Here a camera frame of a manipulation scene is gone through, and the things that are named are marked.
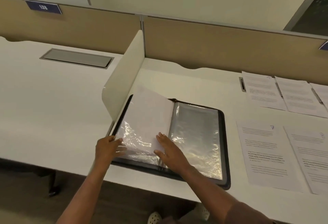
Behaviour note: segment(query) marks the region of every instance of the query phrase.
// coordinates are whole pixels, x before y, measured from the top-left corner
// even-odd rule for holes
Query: white tabletop
[[[288,125],[310,130],[326,130],[328,120],[320,117],[257,107],[241,91],[241,73],[217,69],[185,69],[178,64],[145,59],[131,89],[144,85],[167,98],[217,108],[225,115],[228,154],[231,173],[230,194],[263,212],[269,218],[289,223],[326,223],[328,198],[311,194],[299,168],[287,136],[285,149],[289,152],[303,193],[260,187],[248,183],[238,136],[237,120],[258,120],[273,125]],[[185,182],[110,166],[105,180],[199,201]]]
[[[39,59],[51,48],[114,60],[100,69]],[[112,122],[101,92],[121,57],[0,37],[0,158],[87,175]]]
[[[97,69],[39,58],[50,48],[115,56],[108,69]],[[37,42],[11,43],[0,37],[0,158],[87,175],[97,139],[106,135],[111,118],[101,91],[121,55]],[[240,89],[240,73],[217,69],[185,69],[178,64],[145,59],[133,84],[144,85],[167,98],[224,112],[231,172],[230,194],[269,218],[289,223],[326,223],[328,198],[309,192],[289,151],[303,193],[248,183],[236,120],[259,120],[312,130],[328,120],[261,108]],[[199,201],[182,181],[111,165],[105,180]]]

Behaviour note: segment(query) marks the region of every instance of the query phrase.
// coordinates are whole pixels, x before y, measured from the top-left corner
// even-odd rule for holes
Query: white paper
[[[284,128],[311,191],[328,195],[328,133]]]
[[[244,71],[241,74],[246,87],[246,93],[252,102],[265,108],[287,110],[274,78]]]
[[[154,91],[138,86],[125,113],[116,137],[123,139],[128,151],[153,154],[164,152],[156,135],[168,135],[173,102]]]
[[[328,86],[319,85],[315,83],[310,83],[316,94],[321,99],[322,103],[326,106],[328,109]]]
[[[328,118],[326,108],[321,105],[306,81],[276,77],[287,109],[290,112]]]
[[[249,183],[301,191],[281,146],[282,128],[252,121],[238,121],[237,126]]]

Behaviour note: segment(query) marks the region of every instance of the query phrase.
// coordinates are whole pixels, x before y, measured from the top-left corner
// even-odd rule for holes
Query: hand
[[[98,140],[94,160],[95,167],[100,167],[107,171],[115,157],[125,154],[126,147],[119,147],[122,145],[123,140],[120,138],[114,141],[114,139],[115,136],[107,136]]]
[[[159,156],[167,167],[179,175],[191,168],[188,160],[174,142],[162,133],[158,133],[156,138],[165,149],[165,154],[159,150],[155,150],[154,153]]]

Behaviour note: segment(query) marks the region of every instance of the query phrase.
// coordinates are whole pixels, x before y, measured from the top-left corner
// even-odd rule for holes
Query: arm
[[[159,133],[156,138],[164,147],[165,154],[158,150],[155,150],[154,153],[167,167],[178,173],[187,182],[218,223],[272,223],[263,214],[246,204],[239,203],[229,193],[203,176],[189,164],[182,151],[168,137]],[[241,221],[234,216],[242,217]]]
[[[108,136],[98,140],[94,167],[56,222],[57,224],[90,222],[109,165],[114,157],[123,155],[123,150],[126,150],[125,147],[118,147],[122,139],[114,141],[114,138],[115,136]]]

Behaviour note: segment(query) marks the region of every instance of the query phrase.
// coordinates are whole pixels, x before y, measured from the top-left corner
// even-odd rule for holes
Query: brown sleeve
[[[270,220],[261,212],[252,209],[245,203],[238,202],[232,206],[228,211],[224,224],[273,224],[273,220]]]

